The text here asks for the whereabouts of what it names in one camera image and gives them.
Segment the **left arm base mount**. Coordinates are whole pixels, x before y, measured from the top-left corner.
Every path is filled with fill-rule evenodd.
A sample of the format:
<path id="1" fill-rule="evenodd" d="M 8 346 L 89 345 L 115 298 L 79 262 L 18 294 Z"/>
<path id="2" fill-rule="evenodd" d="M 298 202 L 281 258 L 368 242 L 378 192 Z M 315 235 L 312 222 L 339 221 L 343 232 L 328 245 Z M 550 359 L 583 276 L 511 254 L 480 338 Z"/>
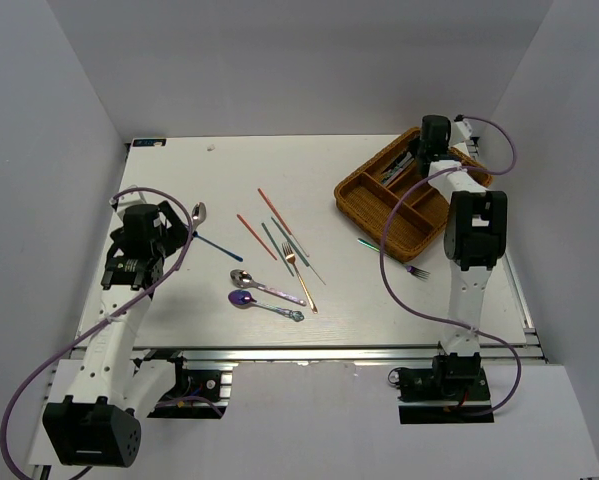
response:
<path id="1" fill-rule="evenodd" d="M 148 415 L 153 419 L 219 420 L 227 409 L 221 391 L 224 373 L 218 369 L 196 368 L 183 358 L 171 359 L 175 384 Z"/>

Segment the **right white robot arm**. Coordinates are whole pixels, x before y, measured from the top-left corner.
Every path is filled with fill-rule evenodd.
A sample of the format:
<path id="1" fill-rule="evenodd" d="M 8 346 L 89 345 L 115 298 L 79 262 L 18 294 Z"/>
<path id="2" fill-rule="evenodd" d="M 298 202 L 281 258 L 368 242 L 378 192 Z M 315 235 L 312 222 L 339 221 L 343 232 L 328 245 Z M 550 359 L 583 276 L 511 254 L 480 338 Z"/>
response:
<path id="1" fill-rule="evenodd" d="M 450 153 L 451 141 L 466 139 L 466 122 L 441 115 L 422 118 L 415 149 L 417 168 L 449 204 L 444 252 L 450 262 L 448 319 L 441 346 L 445 354 L 472 357 L 480 350 L 478 333 L 484 294 L 492 270 L 506 248 L 508 199 L 475 180 Z"/>

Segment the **silver knife teal handle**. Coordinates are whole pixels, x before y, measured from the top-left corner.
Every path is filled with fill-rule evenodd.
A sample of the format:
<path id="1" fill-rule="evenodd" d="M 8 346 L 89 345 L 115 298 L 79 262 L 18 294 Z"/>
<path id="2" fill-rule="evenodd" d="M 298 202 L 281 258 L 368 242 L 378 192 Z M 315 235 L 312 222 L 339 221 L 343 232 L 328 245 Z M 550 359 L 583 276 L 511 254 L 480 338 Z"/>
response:
<path id="1" fill-rule="evenodd" d="M 396 171 L 401 168 L 404 162 L 404 156 L 397 156 L 381 173 L 380 182 L 386 182 Z"/>

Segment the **iridescent rainbow fork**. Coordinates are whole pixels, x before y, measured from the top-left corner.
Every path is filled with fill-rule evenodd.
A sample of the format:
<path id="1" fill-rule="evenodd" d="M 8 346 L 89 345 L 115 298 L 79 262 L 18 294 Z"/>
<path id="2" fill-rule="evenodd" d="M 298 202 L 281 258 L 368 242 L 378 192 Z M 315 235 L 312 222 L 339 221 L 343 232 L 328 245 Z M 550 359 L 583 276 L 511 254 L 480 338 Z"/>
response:
<path id="1" fill-rule="evenodd" d="M 357 241 L 361 245 L 364 245 L 365 247 L 367 247 L 377 253 L 380 252 L 380 248 L 378 246 L 372 244 L 371 242 L 368 242 L 362 238 L 358 238 Z M 397 264 L 399 264 L 400 266 L 402 266 L 411 276 L 413 276 L 419 280 L 426 281 L 430 276 L 430 273 L 426 270 L 415 267 L 409 263 L 401 262 L 392 256 L 389 256 L 389 258 L 391 260 L 393 260 L 394 262 L 396 262 Z"/>

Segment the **silver patterned table knife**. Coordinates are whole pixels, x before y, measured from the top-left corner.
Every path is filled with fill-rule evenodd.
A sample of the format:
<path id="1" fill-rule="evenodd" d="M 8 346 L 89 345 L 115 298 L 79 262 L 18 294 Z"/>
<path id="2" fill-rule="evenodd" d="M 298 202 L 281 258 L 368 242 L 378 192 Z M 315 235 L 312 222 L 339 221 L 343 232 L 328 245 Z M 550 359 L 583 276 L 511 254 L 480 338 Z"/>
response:
<path id="1" fill-rule="evenodd" d="M 394 160 L 383 170 L 381 184 L 389 185 L 392 183 L 414 160 L 409 151 L 403 151 L 397 155 Z"/>

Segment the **rose gold fork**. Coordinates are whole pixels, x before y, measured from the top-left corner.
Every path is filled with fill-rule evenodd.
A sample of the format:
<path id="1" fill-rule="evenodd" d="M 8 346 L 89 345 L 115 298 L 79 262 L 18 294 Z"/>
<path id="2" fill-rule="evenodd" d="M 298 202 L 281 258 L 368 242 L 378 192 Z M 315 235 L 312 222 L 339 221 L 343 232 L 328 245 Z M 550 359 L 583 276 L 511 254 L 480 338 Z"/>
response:
<path id="1" fill-rule="evenodd" d="M 283 242 L 282 243 L 282 251 L 283 251 L 283 255 L 285 257 L 285 260 L 287 261 L 287 263 L 292 267 L 292 269 L 294 270 L 294 273 L 296 275 L 296 277 L 298 278 L 298 281 L 302 287 L 302 290 L 305 294 L 306 300 L 308 302 L 308 305 L 310 307 L 310 310 L 314 313 L 317 314 L 318 313 L 318 307 L 316 306 L 314 299 L 310 293 L 310 291 L 308 290 L 306 283 L 297 267 L 296 264 L 296 254 L 293 251 L 291 245 L 289 242 Z"/>

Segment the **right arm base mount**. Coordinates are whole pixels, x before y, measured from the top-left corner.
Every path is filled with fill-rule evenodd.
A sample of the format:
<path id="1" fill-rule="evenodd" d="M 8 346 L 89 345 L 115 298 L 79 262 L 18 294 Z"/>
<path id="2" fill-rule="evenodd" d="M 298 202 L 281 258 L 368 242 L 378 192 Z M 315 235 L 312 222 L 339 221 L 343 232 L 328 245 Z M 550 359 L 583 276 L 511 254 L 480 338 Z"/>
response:
<path id="1" fill-rule="evenodd" d="M 481 356 L 439 354 L 428 368 L 397 367 L 387 376 L 397 389 L 402 425 L 485 424 L 494 421 Z"/>

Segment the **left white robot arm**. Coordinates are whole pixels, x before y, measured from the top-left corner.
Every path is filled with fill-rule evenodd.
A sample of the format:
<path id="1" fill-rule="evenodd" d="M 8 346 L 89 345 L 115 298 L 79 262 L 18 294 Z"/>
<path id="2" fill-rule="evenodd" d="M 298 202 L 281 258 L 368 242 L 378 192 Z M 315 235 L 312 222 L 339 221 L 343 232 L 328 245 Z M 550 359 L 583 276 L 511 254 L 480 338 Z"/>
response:
<path id="1" fill-rule="evenodd" d="M 184 396 L 190 374 L 167 360 L 132 367 L 139 327 L 172 255 L 184 257 L 206 218 L 197 204 L 181 220 L 169 202 L 129 203 L 119 214 L 106 254 L 102 326 L 88 338 L 80 369 L 59 402 L 46 405 L 42 424 L 63 465 L 129 467 L 138 454 L 141 422 L 163 395 Z"/>

